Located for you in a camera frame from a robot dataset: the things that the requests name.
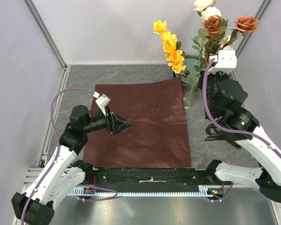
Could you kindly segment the white rose stem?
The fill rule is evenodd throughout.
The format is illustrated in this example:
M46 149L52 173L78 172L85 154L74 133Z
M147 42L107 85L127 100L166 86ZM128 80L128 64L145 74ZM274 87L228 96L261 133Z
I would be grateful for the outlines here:
M205 56L214 54L219 48L219 38L222 27L222 14L216 8L215 0L196 0L194 11L198 13L202 20L203 29L206 31L206 41L204 42Z

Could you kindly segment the pink rose stem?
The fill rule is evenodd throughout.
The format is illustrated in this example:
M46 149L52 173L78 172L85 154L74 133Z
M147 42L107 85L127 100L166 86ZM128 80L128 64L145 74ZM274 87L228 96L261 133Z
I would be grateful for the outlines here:
M217 72L229 74L236 68L236 52L231 48L230 36L208 37L200 34L193 42L195 43L193 48L199 51L198 64L194 67L197 78L206 67L213 74Z

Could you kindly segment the black ribbon gold lettering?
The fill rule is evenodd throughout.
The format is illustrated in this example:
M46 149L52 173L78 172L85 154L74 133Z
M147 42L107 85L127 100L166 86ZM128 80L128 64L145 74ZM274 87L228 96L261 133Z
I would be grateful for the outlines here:
M205 141L226 141L235 148L240 149L241 146L235 142L233 139L235 137L232 133L227 133L219 128L217 128L214 124L209 124L206 128L207 137Z

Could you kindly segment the aluminium corner post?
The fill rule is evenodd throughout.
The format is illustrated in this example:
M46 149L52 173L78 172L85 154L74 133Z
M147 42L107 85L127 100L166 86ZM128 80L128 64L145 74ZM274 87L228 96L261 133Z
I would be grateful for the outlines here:
M24 4L26 5L27 9L29 10L30 14L32 15L34 21L36 22L38 28L40 29L43 37L45 38L49 48L52 50L54 56L56 57L58 63L60 66L66 70L67 64L65 63L60 51L58 50L52 36L49 33L49 30L47 29L39 11L37 10L37 7L35 6L34 2L32 0L23 0Z
M253 17L257 18L259 22L261 22L262 17L264 16L265 12L269 8L270 4L272 3L272 0L263 0L255 13ZM246 45L248 44L253 32L249 32L247 34L241 35L238 37L238 40L236 40L233 43L233 48L236 51L236 57L238 58Z

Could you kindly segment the right aluminium corner post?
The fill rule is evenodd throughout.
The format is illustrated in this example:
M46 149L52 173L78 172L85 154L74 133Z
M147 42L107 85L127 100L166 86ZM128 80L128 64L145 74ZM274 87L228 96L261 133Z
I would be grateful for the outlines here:
M272 3L272 0L263 0L255 13L253 17L257 18L259 22L261 22L262 17L264 16L265 12L269 8L270 4ZM241 35L238 37L238 40L236 40L233 43L233 48L236 51L236 57L238 58L246 45L248 44L253 32L249 32L247 34Z

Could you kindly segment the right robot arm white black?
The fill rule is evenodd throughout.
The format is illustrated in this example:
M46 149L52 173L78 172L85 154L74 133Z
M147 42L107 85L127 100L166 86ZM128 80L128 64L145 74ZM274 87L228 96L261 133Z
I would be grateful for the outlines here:
M205 179L241 184L258 190L266 198L281 203L281 150L271 141L259 121L242 103L248 94L228 74L201 74L205 115L211 124L206 128L208 140L225 140L234 147L247 150L259 163L257 168L229 165L213 160Z

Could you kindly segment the yellow rose stem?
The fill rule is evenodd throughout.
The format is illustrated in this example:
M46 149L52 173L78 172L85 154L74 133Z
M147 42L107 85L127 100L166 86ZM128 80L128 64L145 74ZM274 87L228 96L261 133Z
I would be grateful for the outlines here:
M155 21L153 23L153 30L155 34L160 35L168 66L171 67L175 74L178 75L183 71L187 78L191 78L190 72L184 64L185 53L180 49L181 42L177 40L176 34L167 30L167 21Z

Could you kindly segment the clear glass vase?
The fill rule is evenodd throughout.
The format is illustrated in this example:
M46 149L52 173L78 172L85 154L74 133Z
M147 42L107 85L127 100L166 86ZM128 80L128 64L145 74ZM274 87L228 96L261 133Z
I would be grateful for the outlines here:
M191 108L193 98L194 98L194 93L197 88L197 82L192 78L190 78L189 80L190 80L190 82L189 82L187 88L185 89L185 95L183 97L185 109Z

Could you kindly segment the dark green tray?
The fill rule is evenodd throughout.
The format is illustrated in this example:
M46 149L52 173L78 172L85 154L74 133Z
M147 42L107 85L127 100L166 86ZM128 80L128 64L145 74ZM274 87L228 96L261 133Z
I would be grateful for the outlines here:
M212 62L206 63L203 68L198 64L194 64L193 69L195 76L193 76L188 70L186 65L187 59L178 55L175 60L172 60L171 55L166 56L168 66L172 68L173 72L177 76L182 76L182 81L197 86L199 89L203 89L203 78L205 71L208 72L207 78L207 94L213 93L222 84L228 84L229 74L237 66L237 58L235 52L220 51L217 55L209 56L209 60Z

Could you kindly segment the left aluminium corner post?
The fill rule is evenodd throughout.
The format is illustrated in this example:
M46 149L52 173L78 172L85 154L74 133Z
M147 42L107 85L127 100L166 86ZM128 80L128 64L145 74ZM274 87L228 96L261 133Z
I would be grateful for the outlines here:
M58 63L60 66L66 70L67 64L65 63L60 51L58 50L52 36L49 33L49 30L47 29L39 11L37 10L37 7L35 6L34 2L32 0L23 0L24 4L26 5L27 9L29 10L30 14L32 15L34 21L36 22L38 28L40 29L43 37L45 38L49 48L52 50L54 56L56 57Z

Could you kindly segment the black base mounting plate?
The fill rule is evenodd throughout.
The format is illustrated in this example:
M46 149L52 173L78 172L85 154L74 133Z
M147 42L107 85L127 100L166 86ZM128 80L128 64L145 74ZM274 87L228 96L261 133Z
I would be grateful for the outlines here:
M85 184L121 193L195 192L199 186L225 187L208 169L195 168L98 168L86 174Z

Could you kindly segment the orange brown flower stem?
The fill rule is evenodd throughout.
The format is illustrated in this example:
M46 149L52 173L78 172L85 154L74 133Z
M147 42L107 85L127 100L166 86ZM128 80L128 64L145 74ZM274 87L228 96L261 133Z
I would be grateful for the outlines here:
M228 21L218 15L212 15L203 22L207 31L207 41L204 43L205 62L209 62L211 55L217 54L225 47L232 45L238 38L248 33L255 32L258 28L259 19L243 15L236 19L235 28L230 36L226 36Z

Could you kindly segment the flower bouquet red paper wrap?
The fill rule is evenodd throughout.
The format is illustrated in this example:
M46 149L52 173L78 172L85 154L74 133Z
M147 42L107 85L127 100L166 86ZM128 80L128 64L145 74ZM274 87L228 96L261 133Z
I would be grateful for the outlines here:
M109 108L131 127L118 135L89 133L83 160L95 167L190 167L188 127L179 77L144 84L98 84Z

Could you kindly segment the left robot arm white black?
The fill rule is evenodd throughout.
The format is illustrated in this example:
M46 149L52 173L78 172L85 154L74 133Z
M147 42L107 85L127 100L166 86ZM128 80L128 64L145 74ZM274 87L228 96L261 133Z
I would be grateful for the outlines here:
M108 107L94 116L85 105L74 107L48 164L24 193L17 192L12 197L15 216L21 224L48 225L57 207L76 186L92 182L93 166L82 160L74 162L89 133L106 129L117 135L130 127Z

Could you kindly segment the teal ceramic plate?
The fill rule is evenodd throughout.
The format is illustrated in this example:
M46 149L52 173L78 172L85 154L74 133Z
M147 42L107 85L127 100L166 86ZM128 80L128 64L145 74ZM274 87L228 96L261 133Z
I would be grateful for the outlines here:
M199 77L197 75L199 73L195 70L195 66L198 65L198 60L193 58L186 58L184 60L184 64L186 65L187 70L190 72L191 78L195 81L198 81ZM190 82L189 78L187 78L183 71L181 71L178 75L175 74L175 77L181 77L184 84L188 85Z

